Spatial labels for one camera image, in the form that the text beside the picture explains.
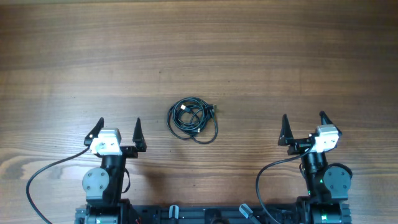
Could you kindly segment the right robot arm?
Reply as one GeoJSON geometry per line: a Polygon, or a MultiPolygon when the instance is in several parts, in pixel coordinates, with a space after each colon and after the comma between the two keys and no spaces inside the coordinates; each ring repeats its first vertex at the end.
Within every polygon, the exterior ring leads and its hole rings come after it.
{"type": "Polygon", "coordinates": [[[324,111],[321,125],[307,138],[295,139],[287,115],[282,116],[278,145],[288,146],[287,154],[299,156],[300,171],[305,179],[308,195],[297,198],[298,223],[351,223],[348,191],[352,170],[341,163],[328,163],[326,153],[335,149],[342,132],[324,111]]]}

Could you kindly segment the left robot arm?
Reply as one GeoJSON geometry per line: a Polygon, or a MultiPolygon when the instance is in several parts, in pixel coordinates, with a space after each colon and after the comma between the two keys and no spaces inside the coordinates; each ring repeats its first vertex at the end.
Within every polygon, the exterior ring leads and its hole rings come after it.
{"type": "Polygon", "coordinates": [[[142,218],[128,198],[121,198],[130,184],[123,188],[124,176],[129,175],[126,160],[135,159],[147,149],[138,118],[132,137],[133,146],[121,145],[118,128],[105,128],[104,118],[86,135],[84,145],[101,159],[101,165],[90,169],[82,180],[86,206],[76,209],[75,223],[118,224],[141,223],[142,218]]]}

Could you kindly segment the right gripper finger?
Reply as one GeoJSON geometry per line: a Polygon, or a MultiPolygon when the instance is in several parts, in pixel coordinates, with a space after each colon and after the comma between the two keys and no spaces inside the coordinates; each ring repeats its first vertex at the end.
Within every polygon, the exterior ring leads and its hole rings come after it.
{"type": "MultiPolygon", "coordinates": [[[[319,115],[320,115],[320,120],[321,120],[322,125],[333,124],[333,122],[330,120],[330,118],[327,116],[327,114],[324,111],[321,111],[319,113],[319,115]]],[[[341,130],[337,126],[335,126],[335,128],[338,131],[338,135],[342,136],[343,133],[341,132],[341,130]]]]}
{"type": "Polygon", "coordinates": [[[290,128],[289,119],[286,114],[282,116],[282,126],[278,140],[279,146],[288,146],[294,144],[294,137],[290,128]]]}

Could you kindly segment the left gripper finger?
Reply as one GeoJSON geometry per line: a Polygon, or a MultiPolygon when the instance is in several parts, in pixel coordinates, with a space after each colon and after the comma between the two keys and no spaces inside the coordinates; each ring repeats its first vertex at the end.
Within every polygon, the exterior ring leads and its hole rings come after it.
{"type": "Polygon", "coordinates": [[[104,127],[104,118],[100,117],[94,128],[86,135],[84,139],[84,145],[89,147],[93,142],[94,138],[97,138],[101,129],[104,127]]]}
{"type": "Polygon", "coordinates": [[[144,135],[142,132],[142,126],[141,126],[141,119],[137,118],[136,125],[134,127],[134,134],[132,137],[132,141],[135,144],[135,148],[139,152],[146,152],[147,150],[147,144],[144,139],[144,135]]]}

